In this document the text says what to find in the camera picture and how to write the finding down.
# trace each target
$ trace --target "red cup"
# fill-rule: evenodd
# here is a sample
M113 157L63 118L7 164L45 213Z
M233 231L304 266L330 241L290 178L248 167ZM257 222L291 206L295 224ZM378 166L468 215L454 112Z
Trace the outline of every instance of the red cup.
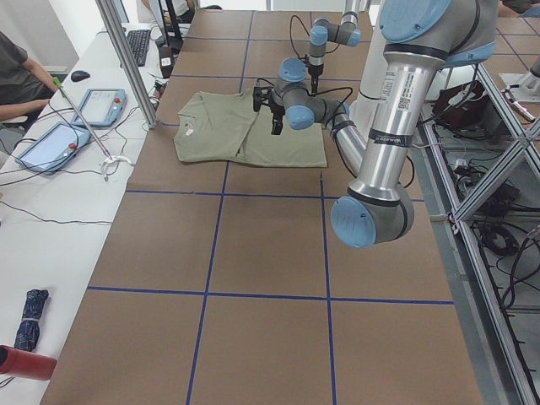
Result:
M0 374L47 381L56 365L52 357L0 345Z

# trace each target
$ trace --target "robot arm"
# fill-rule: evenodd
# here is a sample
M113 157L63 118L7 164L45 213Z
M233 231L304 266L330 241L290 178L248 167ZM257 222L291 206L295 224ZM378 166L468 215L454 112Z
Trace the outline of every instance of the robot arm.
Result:
M425 96L437 70L491 56L498 5L498 0L386 0L380 28L387 68L367 141L343 103L309 96L300 61L282 64L270 104L281 108L294 129L331 123L356 175L332 207L332 227L343 243L366 247L410 230L413 205L399 176Z
M358 12L363 6L360 0L347 0L341 24L332 24L327 19L316 19L310 31L310 54L306 65L311 76L311 93L316 94L319 87L319 76L324 69L324 56L327 53L327 42L339 45L357 46L360 42Z

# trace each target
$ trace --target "label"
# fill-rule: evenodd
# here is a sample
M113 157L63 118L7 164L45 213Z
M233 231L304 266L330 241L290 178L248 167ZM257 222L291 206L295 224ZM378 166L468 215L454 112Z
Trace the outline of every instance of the label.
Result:
M394 88L394 82L396 81L396 73L386 71L385 81L382 84L381 100L386 101L390 98L392 89Z
M408 111L411 107L411 99L413 98L414 91L414 73L408 73L407 79L405 80L405 85L403 87L403 92L399 98L399 103L397 103L397 109Z

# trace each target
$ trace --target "olive green t-shirt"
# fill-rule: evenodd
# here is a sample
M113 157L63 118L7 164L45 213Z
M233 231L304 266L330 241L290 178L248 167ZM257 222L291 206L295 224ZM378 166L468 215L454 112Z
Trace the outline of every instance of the olive green t-shirt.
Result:
M46 86L22 67L28 54L0 32L0 105L35 100Z

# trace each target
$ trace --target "table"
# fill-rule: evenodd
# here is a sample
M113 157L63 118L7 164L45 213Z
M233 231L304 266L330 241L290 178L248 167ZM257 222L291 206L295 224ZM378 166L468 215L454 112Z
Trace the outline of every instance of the table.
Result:
M176 158L177 111L275 78L291 15L197 11L44 405L482 403L417 182L411 233L355 251L329 229L350 180L329 137L323 170ZM358 88L360 24L321 90Z
M126 24L126 27L128 30L147 29L150 24ZM158 60L157 48L151 41L146 65L139 69L148 90L154 84L154 76L160 77ZM88 71L91 77L78 83L71 82L69 78L64 81L65 90L75 102L81 100L85 90L89 88L123 88L127 92L127 105L120 120L125 119L127 113L137 106L106 33L96 35L89 49L73 68L78 69ZM55 109L69 107L59 92L52 98L51 105ZM42 115L50 111L47 107ZM67 113L65 117L69 120L72 114ZM60 120L57 115L39 120L25 137L38 138ZM106 132L97 131L99 135ZM137 161L147 132L141 112L134 111L119 128L119 132L127 139L123 154L134 162ZM112 132L105 140L106 147L113 154L119 154L124 143L125 140L116 132ZM20 154L28 145L29 143L21 143L14 154ZM99 174L99 164L104 157L95 143L90 144L63 169L72 172L97 170L97 174L64 172L34 177L33 173L27 170L9 173L20 170L20 166L10 158L0 171L0 185L26 178L28 180L0 186L3 194L1 201L28 210L44 219L112 221L132 167L121 163L116 173L105 182ZM36 352L57 358L110 226L44 223L2 204L0 219L3 275L0 286L0 306L3 308L0 314L0 342L13 345L26 291L33 288L48 289L51 296L40 322L41 337ZM0 391L0 402L34 405L40 401L47 384L47 381L17 378Z

